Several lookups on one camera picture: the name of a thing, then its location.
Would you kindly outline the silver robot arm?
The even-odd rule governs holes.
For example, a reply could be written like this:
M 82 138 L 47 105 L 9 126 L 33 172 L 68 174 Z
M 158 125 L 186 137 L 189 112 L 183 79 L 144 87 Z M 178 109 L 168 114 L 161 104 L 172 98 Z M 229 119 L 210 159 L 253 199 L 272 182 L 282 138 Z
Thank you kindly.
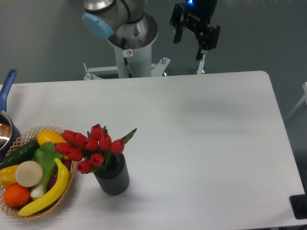
M 196 60 L 216 48 L 220 26 L 211 25 L 215 0 L 186 0 L 174 5 L 170 18 L 179 43 L 183 30 L 190 30 L 198 41 Z M 144 11 L 142 0 L 85 0 L 83 23 L 94 35 L 122 50 L 143 48 L 157 37 L 157 23 Z

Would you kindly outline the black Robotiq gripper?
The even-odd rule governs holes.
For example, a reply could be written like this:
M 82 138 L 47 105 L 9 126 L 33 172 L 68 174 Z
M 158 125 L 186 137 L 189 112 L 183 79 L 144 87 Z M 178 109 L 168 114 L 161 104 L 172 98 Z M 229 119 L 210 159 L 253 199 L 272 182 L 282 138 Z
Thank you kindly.
M 170 24 L 175 30 L 173 42 L 179 43 L 185 26 L 196 36 L 199 48 L 196 60 L 201 60 L 205 51 L 216 48 L 221 27 L 219 25 L 209 26 L 214 13 L 217 0 L 186 0 L 174 6 Z

